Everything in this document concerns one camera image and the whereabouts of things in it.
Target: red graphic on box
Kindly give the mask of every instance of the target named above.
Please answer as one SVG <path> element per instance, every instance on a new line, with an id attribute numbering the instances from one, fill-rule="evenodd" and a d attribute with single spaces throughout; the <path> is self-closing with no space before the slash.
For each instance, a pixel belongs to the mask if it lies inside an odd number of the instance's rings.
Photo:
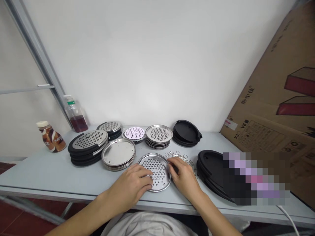
<path id="1" fill-rule="evenodd" d="M 279 104 L 276 115 L 315 116 L 315 68 L 303 67 L 288 75 L 284 88 L 306 96 Z"/>

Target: cardboard box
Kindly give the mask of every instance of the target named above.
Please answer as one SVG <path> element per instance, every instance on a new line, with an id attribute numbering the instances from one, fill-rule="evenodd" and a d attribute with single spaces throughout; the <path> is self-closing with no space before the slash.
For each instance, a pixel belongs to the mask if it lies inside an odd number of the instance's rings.
<path id="1" fill-rule="evenodd" d="M 283 20 L 221 134 L 243 152 L 291 154 L 291 191 L 315 208 L 315 1 Z"/>

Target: metal shelf frame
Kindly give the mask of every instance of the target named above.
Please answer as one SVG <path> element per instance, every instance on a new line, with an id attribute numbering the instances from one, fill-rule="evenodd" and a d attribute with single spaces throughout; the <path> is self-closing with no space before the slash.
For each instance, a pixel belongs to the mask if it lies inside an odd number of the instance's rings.
<path id="1" fill-rule="evenodd" d="M 33 88 L 22 88 L 13 90 L 0 90 L 1 94 L 16 93 L 16 92 L 27 92 L 41 89 L 49 89 L 55 100 L 57 101 L 61 111 L 63 112 L 68 124 L 71 128 L 71 122 L 65 112 L 64 103 L 62 101 L 62 96 L 65 92 L 60 84 L 60 81 L 52 67 L 52 64 L 46 54 L 46 51 L 38 37 L 35 27 L 27 13 L 25 5 L 22 0 L 4 0 L 12 19 L 14 20 L 25 44 L 27 45 L 31 55 L 34 58 L 40 72 L 42 73 L 46 86 L 37 86 Z"/>

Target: white wall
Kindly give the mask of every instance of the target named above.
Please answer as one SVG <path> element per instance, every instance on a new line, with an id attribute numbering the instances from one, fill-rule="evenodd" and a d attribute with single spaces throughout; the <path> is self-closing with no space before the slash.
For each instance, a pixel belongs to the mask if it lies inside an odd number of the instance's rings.
<path id="1" fill-rule="evenodd" d="M 46 82 L 4 1 L 0 1 L 0 89 L 31 88 L 37 84 Z M 41 120 L 48 120 L 61 135 L 70 130 L 49 90 L 0 95 L 0 160 L 27 157 L 44 147 L 36 126 Z"/>
<path id="2" fill-rule="evenodd" d="M 295 0 L 24 0 L 90 123 L 219 131 Z"/>

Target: bottle cap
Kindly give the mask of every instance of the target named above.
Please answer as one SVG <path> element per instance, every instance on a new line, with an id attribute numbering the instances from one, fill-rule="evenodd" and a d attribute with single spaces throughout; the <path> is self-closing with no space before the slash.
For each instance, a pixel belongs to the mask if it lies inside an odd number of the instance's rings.
<path id="1" fill-rule="evenodd" d="M 36 123 L 36 125 L 38 128 L 42 128 L 42 127 L 48 126 L 49 123 L 48 123 L 48 121 L 39 121 Z"/>

